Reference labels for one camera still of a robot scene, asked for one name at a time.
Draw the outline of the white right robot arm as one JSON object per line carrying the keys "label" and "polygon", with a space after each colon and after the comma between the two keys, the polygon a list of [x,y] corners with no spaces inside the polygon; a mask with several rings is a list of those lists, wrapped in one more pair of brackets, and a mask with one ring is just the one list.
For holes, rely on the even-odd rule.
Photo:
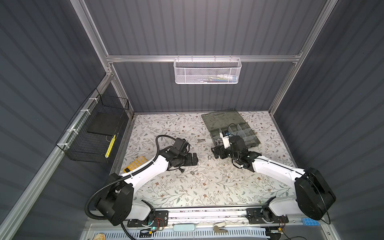
{"label": "white right robot arm", "polygon": [[294,190],[294,195],[271,197],[257,214],[266,223],[274,223],[287,215],[306,215],[320,221],[328,216],[337,198],[322,174],[314,168],[294,168],[249,151],[239,136],[224,136],[222,144],[211,149],[216,159],[230,158],[234,167],[267,175]]}

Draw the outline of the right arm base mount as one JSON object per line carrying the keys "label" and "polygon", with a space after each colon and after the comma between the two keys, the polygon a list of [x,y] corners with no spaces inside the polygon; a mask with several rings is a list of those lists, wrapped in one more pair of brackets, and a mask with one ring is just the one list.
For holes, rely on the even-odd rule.
{"label": "right arm base mount", "polygon": [[261,207],[247,208],[246,218],[250,224],[286,224],[289,219],[286,215],[276,216],[269,205],[276,197],[268,199]]}

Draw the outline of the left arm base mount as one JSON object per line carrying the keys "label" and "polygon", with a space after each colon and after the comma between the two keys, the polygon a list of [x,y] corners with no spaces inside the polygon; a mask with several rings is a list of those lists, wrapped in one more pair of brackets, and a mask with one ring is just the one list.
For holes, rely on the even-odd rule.
{"label": "left arm base mount", "polygon": [[143,221],[128,220],[128,228],[141,228],[141,227],[166,227],[168,225],[169,211],[152,211],[149,216]]}

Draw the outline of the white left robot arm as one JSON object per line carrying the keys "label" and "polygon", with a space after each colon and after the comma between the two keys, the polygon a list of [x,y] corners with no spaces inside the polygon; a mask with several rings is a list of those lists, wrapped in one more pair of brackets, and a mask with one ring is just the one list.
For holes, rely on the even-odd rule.
{"label": "white left robot arm", "polygon": [[155,208],[145,200],[137,200],[138,190],[166,171],[180,170],[197,164],[190,144],[181,138],[159,135],[155,138],[156,154],[148,162],[123,175],[111,174],[107,183],[87,201],[86,215],[95,220],[108,220],[113,226],[125,220],[141,221],[151,226]]}

